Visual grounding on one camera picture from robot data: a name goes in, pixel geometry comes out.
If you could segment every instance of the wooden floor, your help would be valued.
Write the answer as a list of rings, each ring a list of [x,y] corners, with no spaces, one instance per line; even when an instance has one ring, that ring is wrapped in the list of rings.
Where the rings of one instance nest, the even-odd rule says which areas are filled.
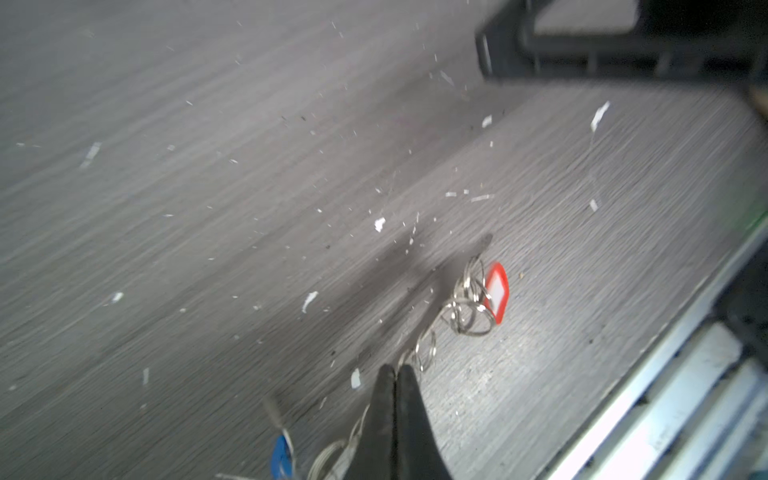
[[[0,477],[267,478],[263,396],[306,474],[487,233],[505,322],[422,394],[454,478],[536,473],[765,211],[768,135],[719,88],[485,84],[497,5],[3,2]]]

